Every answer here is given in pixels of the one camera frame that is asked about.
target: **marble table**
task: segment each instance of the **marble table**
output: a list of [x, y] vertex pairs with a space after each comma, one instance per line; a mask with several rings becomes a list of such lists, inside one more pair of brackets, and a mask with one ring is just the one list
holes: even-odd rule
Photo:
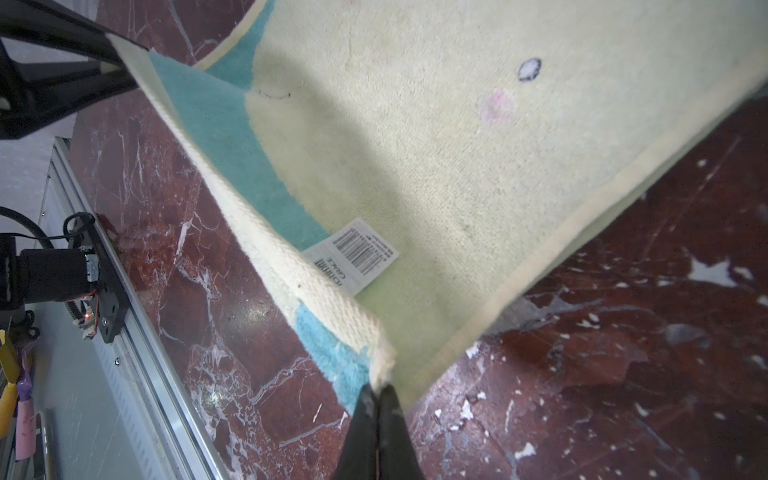
[[[249, 6], [112, 0], [98, 21], [192, 64]], [[407, 415], [426, 476], [768, 471], [767, 142], [748, 101], [510, 306]], [[349, 417], [144, 95], [82, 111], [71, 161], [232, 478], [325, 478]]]

